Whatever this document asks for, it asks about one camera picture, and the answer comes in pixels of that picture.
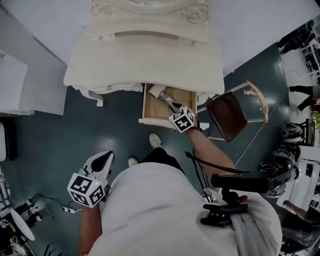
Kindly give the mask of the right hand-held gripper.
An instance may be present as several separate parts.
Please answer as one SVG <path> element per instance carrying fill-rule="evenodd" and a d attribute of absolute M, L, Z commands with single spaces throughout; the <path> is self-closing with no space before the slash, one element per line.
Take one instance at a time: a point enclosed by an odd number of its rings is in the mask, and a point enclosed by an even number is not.
<path fill-rule="evenodd" d="M 168 119 L 180 133 L 189 129 L 200 130 L 200 122 L 194 112 L 183 103 L 173 101 L 168 106 Z"/>

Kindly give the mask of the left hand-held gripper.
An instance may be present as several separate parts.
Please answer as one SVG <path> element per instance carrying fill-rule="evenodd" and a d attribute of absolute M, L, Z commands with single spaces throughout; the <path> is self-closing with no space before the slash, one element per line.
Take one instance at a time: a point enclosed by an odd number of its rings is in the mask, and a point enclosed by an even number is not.
<path fill-rule="evenodd" d="M 87 159 L 78 173 L 73 173 L 67 191 L 72 200 L 93 208 L 107 196 L 107 178 L 114 161 L 113 151 L 103 151 Z"/>

